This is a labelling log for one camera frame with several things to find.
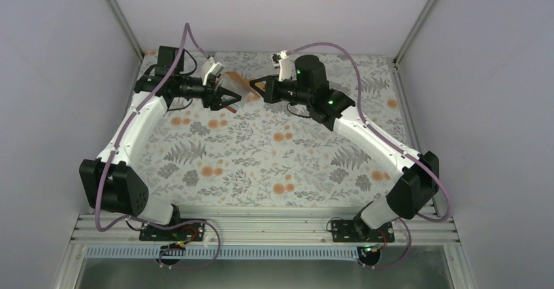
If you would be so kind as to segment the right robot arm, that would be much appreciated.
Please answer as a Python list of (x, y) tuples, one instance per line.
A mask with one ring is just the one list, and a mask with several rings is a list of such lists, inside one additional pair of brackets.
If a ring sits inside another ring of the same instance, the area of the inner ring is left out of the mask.
[(317, 56), (303, 55), (292, 61), (283, 51), (273, 54), (272, 62), (278, 75), (264, 76), (250, 84), (266, 103), (304, 105), (311, 119), (357, 145), (395, 183), (388, 194), (357, 213), (355, 236), (370, 241), (383, 224), (419, 215), (439, 190), (438, 157), (431, 151), (421, 154), (365, 120), (358, 102), (330, 87), (325, 66)]

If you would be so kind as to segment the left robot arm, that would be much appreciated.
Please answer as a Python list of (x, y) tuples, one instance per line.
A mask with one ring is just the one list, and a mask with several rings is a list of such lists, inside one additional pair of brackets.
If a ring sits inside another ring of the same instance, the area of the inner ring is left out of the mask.
[(99, 231), (108, 229), (99, 218), (101, 211), (106, 211), (118, 213), (122, 219), (153, 224), (166, 240), (181, 233), (178, 207), (152, 197), (135, 171), (141, 150), (175, 99), (198, 99), (212, 111), (242, 99), (217, 84), (224, 66), (212, 56), (201, 67), (199, 76), (184, 72), (187, 53), (175, 47), (159, 47), (157, 62), (136, 81), (131, 104), (113, 138), (95, 159), (85, 159), (80, 164), (79, 175)]

